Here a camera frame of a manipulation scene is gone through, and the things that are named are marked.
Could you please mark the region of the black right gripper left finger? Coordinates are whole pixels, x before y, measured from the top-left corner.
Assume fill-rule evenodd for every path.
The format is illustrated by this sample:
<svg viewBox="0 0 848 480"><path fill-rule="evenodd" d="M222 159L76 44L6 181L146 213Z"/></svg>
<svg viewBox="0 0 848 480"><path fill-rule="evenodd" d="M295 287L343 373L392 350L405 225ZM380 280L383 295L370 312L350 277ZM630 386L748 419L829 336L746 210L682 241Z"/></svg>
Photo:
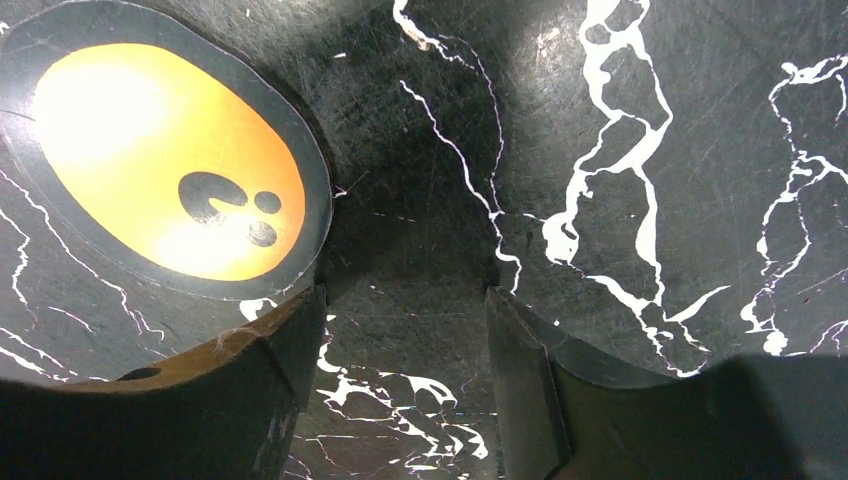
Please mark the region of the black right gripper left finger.
<svg viewBox="0 0 848 480"><path fill-rule="evenodd" d="M308 406L323 286L108 382L1 384L5 479L281 479Z"/></svg>

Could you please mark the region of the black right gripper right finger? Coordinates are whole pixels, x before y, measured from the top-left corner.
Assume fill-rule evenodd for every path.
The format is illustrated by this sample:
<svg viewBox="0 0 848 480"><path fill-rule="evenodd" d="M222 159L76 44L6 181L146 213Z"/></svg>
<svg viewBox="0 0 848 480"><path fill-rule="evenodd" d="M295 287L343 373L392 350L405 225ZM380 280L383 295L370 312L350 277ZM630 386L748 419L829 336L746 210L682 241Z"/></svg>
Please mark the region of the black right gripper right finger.
<svg viewBox="0 0 848 480"><path fill-rule="evenodd" d="M485 301L509 479L843 479L847 362L738 355L675 379Z"/></svg>

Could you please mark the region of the orange printed coaster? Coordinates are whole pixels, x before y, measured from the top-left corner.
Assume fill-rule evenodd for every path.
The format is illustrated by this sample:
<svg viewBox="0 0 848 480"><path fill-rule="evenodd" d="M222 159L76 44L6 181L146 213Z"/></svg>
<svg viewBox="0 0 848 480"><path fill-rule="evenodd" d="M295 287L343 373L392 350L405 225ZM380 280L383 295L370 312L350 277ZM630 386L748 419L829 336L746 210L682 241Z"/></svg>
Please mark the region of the orange printed coaster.
<svg viewBox="0 0 848 480"><path fill-rule="evenodd" d="M208 298L266 297L332 217L314 129L253 67L161 11L76 1L12 27L1 128L64 223L122 268Z"/></svg>

